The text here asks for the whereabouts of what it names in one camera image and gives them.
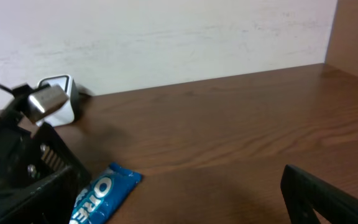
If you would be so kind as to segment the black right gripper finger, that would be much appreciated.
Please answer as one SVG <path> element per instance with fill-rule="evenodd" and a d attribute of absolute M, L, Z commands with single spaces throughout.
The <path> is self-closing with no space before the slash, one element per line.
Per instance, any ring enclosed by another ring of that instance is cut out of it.
<path fill-rule="evenodd" d="M 357 223 L 358 198 L 316 176 L 287 164 L 280 188 L 292 224 L 319 223 L 319 213 L 330 223 Z"/>

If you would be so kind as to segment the blue Oreo cookie pack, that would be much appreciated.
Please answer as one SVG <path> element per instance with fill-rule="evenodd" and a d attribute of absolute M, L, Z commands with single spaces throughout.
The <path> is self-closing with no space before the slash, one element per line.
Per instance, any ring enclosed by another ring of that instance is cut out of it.
<path fill-rule="evenodd" d="M 77 196 L 69 224 L 104 224 L 141 182 L 142 175 L 111 163 Z"/>

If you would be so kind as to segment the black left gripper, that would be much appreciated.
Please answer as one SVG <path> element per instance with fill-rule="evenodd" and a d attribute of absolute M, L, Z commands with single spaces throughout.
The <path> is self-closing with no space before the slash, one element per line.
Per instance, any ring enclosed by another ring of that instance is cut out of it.
<path fill-rule="evenodd" d="M 29 85 L 13 89 L 0 113 L 0 223 L 68 223 L 91 174 L 48 123 L 35 134 L 28 119 Z"/>

